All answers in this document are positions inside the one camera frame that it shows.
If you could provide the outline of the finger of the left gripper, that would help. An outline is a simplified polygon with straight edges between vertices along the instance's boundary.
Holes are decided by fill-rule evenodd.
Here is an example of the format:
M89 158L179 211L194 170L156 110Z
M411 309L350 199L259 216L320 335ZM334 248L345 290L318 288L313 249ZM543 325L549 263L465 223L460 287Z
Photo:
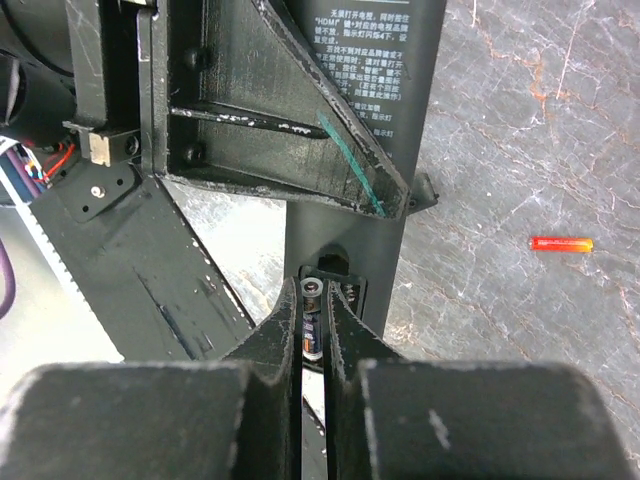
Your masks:
M166 1L166 52L154 62L154 166L213 191L310 201L370 216L345 184L327 115L391 201L409 188L315 57L281 1Z

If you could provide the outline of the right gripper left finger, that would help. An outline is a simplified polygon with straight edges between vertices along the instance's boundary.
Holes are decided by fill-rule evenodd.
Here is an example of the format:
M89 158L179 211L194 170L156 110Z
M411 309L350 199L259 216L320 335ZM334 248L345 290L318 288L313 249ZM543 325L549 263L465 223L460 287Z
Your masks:
M297 479L302 295L217 361L62 363L1 410L5 479Z

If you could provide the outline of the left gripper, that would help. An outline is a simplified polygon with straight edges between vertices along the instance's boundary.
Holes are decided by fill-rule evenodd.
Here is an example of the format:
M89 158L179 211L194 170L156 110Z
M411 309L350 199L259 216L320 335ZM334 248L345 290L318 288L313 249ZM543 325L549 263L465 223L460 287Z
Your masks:
M154 166L154 62L166 52L166 1L66 1L83 158Z

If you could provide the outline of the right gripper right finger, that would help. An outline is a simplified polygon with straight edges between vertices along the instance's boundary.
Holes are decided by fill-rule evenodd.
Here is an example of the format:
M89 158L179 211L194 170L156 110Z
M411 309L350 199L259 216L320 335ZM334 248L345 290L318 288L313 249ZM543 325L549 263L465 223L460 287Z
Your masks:
M630 479L603 400L572 366L410 361L322 300L328 473L333 479Z

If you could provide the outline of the black white battery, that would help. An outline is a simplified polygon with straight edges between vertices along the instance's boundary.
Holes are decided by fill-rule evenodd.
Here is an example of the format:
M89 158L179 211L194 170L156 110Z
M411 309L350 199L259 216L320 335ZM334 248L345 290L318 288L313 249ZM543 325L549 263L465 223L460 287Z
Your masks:
M312 362L322 358L321 307L323 282L315 277L301 281L303 295L303 355Z

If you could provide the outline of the red orange battery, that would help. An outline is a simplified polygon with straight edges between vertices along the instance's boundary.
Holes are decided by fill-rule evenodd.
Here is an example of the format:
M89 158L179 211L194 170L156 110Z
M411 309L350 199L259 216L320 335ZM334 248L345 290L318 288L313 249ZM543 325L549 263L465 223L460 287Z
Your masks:
M530 247L533 251L591 253L594 243L589 238L532 237Z

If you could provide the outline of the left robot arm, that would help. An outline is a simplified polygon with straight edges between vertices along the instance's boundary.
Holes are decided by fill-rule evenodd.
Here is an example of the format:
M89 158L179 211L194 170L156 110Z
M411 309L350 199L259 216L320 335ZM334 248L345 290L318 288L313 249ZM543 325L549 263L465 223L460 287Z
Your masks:
M409 187L281 1L5 1L1 131L385 220Z

